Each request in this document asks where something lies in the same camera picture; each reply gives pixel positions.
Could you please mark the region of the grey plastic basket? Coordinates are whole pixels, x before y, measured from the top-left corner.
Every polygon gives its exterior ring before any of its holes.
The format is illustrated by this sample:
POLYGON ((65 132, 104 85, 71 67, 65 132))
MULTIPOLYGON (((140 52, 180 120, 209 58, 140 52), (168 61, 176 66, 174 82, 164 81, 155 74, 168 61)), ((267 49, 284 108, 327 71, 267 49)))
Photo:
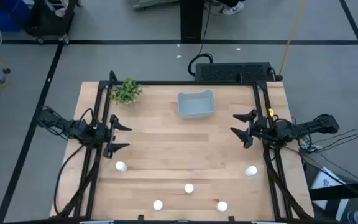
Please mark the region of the grey plastic basket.
POLYGON ((179 92, 177 105, 178 114, 182 119, 207 118, 216 111, 211 90, 200 93, 179 92))

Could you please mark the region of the green potted plant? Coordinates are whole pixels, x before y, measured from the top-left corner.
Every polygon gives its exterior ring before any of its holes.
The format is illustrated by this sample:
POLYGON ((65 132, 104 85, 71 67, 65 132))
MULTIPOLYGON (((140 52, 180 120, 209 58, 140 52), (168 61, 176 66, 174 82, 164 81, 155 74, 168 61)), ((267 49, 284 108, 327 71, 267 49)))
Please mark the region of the green potted plant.
POLYGON ((134 79, 127 78, 121 85, 112 88, 110 97, 117 105, 129 105, 135 103, 141 94, 143 94, 142 85, 134 79))

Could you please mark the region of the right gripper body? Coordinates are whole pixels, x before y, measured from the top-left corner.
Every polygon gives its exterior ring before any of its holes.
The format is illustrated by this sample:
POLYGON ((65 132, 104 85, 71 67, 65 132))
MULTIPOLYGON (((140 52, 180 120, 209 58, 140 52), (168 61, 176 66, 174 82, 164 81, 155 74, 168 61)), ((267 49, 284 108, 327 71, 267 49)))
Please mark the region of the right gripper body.
POLYGON ((275 141, 275 137, 270 134, 270 128, 267 126, 267 118, 263 116, 252 122, 249 126, 249 134, 252 137, 275 141))

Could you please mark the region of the black wheeled cart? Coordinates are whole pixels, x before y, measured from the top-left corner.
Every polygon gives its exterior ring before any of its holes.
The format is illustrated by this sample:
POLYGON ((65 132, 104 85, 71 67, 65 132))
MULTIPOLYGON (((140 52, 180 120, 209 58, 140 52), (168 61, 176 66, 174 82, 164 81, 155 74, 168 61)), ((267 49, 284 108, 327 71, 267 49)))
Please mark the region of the black wheeled cart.
POLYGON ((62 7, 56 7, 50 0, 34 0, 29 20, 24 31, 42 45, 44 37, 57 37, 65 45, 69 44, 68 30, 75 15, 75 7, 80 0, 58 0, 62 7))

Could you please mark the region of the square building column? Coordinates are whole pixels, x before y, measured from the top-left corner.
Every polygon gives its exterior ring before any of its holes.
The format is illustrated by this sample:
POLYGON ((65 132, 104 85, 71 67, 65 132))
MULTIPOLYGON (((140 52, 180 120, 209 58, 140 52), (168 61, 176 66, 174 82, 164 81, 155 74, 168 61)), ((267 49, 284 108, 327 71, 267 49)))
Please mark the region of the square building column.
POLYGON ((180 0, 180 34, 183 44, 201 42, 204 0, 180 0))

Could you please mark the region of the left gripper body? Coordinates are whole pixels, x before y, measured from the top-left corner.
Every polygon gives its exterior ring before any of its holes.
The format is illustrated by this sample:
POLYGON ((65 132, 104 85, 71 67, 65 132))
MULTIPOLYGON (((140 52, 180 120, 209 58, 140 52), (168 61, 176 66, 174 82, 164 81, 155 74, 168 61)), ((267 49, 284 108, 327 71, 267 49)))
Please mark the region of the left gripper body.
POLYGON ((87 125, 85 146, 99 147, 104 143, 110 144, 114 141, 114 128, 112 124, 107 126, 101 122, 95 122, 87 125))

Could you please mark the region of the white cardboard box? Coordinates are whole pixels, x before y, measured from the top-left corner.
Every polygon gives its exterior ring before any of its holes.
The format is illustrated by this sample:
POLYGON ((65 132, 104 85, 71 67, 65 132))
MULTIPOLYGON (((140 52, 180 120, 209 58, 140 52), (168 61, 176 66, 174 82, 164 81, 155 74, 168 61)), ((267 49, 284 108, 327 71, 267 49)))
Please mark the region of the white cardboard box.
MULTIPOLYGON (((333 187, 341 184, 344 184, 344 181, 326 167, 323 167, 323 171, 317 173, 315 180, 311 184, 311 189, 333 187)), ((333 200, 314 200, 312 203, 322 210, 329 218, 334 218, 335 220, 340 221, 348 201, 348 199, 341 199, 338 205, 336 205, 336 202, 333 200)))

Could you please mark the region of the black floor bar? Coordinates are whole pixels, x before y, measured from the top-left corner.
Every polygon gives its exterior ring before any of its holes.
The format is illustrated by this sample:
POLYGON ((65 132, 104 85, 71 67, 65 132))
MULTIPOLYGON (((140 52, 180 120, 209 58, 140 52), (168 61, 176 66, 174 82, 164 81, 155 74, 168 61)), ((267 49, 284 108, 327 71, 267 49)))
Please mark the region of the black floor bar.
POLYGON ((340 200, 358 198, 358 183, 309 189, 311 200, 340 200))

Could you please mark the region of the black aluminium table frame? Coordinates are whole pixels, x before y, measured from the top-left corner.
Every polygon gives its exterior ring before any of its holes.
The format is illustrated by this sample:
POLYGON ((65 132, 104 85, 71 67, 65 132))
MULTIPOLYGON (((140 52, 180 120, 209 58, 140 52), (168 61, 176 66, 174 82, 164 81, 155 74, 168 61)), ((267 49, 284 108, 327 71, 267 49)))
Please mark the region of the black aluminium table frame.
POLYGON ((267 174, 263 147, 259 140, 244 149, 230 127, 246 128, 234 114, 261 107, 283 119, 290 119, 283 83, 269 82, 265 88, 233 83, 144 82, 143 94, 133 105, 108 103, 131 131, 118 131, 118 142, 130 145, 111 159, 99 150, 82 149, 76 141, 67 144, 68 164, 62 173, 57 207, 63 209, 75 194, 82 171, 99 162, 96 180, 86 188, 75 215, 105 220, 236 221, 273 220, 294 217, 278 187, 267 174), (216 111, 207 118, 182 119, 178 114, 178 94, 211 90, 216 111), (127 171, 116 169, 117 161, 127 171), (257 174, 245 170, 256 166, 257 174), (184 186, 194 185, 187 194, 184 186), (156 200, 163 202, 154 210, 156 200), (225 201, 228 209, 216 209, 225 201))

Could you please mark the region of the blue plastic bin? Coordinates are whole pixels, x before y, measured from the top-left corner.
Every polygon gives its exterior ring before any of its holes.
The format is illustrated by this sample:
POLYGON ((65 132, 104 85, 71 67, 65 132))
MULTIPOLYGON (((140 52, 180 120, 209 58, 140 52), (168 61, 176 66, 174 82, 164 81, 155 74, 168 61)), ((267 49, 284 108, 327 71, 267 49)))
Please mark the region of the blue plastic bin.
POLYGON ((30 18, 30 8, 23 0, 0 0, 0 31, 19 32, 30 18))

